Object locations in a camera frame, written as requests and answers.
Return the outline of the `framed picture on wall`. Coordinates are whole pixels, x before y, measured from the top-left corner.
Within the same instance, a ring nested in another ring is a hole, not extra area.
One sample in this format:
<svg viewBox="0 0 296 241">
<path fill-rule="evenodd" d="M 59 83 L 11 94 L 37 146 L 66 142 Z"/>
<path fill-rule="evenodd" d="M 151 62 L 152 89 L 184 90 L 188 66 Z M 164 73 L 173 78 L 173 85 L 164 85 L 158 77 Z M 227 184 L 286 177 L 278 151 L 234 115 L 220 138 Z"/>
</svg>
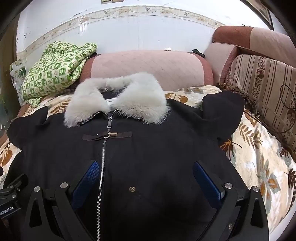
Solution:
<svg viewBox="0 0 296 241">
<path fill-rule="evenodd" d="M 263 4 L 260 0 L 244 0 L 245 3 L 250 9 L 252 9 L 261 20 L 269 27 L 271 30 L 274 30 L 273 21 L 269 12 L 269 9 Z"/>
</svg>

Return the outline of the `pink and maroon cushion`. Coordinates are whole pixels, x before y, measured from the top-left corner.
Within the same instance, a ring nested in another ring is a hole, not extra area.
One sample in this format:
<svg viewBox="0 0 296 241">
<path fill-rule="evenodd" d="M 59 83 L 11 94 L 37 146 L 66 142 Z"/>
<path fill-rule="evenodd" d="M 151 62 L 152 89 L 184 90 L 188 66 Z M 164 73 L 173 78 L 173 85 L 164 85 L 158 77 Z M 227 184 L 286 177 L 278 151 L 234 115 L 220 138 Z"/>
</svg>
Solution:
<svg viewBox="0 0 296 241">
<path fill-rule="evenodd" d="M 214 83 L 225 81 L 229 67 L 240 54 L 267 57 L 295 67 L 295 46 L 290 37 L 263 28 L 220 26 L 204 54 Z"/>
</svg>

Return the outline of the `small black object behind bolster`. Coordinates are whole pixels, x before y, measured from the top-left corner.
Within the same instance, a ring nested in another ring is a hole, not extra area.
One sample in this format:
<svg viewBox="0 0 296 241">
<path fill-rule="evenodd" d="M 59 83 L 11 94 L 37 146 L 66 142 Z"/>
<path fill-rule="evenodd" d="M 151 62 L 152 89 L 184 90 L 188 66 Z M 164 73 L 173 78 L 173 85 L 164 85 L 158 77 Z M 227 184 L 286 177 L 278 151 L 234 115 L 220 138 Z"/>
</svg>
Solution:
<svg viewBox="0 0 296 241">
<path fill-rule="evenodd" d="M 199 50 L 197 50 L 197 49 L 193 49 L 192 52 L 193 52 L 194 54 L 197 54 L 197 55 L 201 56 L 202 58 L 205 58 L 205 55 L 204 55 L 203 53 L 201 53 L 201 52 L 200 52 Z"/>
</svg>

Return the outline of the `green checkered folded quilt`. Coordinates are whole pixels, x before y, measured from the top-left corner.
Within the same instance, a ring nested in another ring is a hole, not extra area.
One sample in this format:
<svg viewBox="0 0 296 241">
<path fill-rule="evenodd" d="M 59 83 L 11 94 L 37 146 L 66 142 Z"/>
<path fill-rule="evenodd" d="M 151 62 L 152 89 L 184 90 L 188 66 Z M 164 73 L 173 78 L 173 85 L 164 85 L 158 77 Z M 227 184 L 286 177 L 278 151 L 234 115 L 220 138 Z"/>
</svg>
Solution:
<svg viewBox="0 0 296 241">
<path fill-rule="evenodd" d="M 55 41 L 49 44 L 21 85 L 24 102 L 35 107 L 43 97 L 68 88 L 80 77 L 86 61 L 96 49 L 95 43 L 76 46 Z"/>
</svg>

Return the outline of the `pink quilted bolster pillow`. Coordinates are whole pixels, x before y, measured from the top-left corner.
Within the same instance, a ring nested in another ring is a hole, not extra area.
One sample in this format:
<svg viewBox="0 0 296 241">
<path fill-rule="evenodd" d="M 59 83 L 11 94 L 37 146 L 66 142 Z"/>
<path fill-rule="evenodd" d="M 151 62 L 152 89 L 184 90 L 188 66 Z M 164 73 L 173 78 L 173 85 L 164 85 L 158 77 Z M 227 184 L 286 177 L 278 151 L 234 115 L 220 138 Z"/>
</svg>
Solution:
<svg viewBox="0 0 296 241">
<path fill-rule="evenodd" d="M 114 78 L 138 72 L 152 74 L 163 90 L 213 85 L 210 64 L 195 53 L 137 50 L 106 53 L 89 58 L 78 82 L 88 78 Z"/>
</svg>

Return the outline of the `black coat with fur collar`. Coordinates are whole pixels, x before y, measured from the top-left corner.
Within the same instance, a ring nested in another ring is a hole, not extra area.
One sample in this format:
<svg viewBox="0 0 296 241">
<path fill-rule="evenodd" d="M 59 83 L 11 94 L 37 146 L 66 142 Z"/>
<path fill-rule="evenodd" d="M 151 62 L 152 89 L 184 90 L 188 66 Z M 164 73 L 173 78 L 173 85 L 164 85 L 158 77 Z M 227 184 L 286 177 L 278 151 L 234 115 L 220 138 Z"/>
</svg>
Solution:
<svg viewBox="0 0 296 241">
<path fill-rule="evenodd" d="M 88 79 L 64 113 L 48 108 L 15 119 L 7 132 L 20 149 L 4 185 L 21 174 L 22 210 L 9 219 L 25 240 L 25 213 L 36 186 L 71 184 L 91 162 L 99 170 L 75 213 L 94 240 L 196 240 L 214 216 L 193 167 L 203 162 L 222 182 L 245 184 L 220 148 L 238 128 L 243 98 L 208 94 L 199 108 L 166 99 L 151 75 Z"/>
</svg>

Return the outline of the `striped floral cushion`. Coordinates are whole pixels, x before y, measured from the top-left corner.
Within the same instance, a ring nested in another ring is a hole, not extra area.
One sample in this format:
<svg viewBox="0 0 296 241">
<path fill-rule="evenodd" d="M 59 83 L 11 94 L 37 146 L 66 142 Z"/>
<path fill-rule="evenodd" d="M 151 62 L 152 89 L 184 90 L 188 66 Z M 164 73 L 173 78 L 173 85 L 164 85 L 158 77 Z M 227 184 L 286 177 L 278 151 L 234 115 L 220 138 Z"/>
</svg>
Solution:
<svg viewBox="0 0 296 241">
<path fill-rule="evenodd" d="M 239 55 L 225 79 L 249 95 L 273 131 L 295 150 L 295 68 L 256 55 Z"/>
</svg>

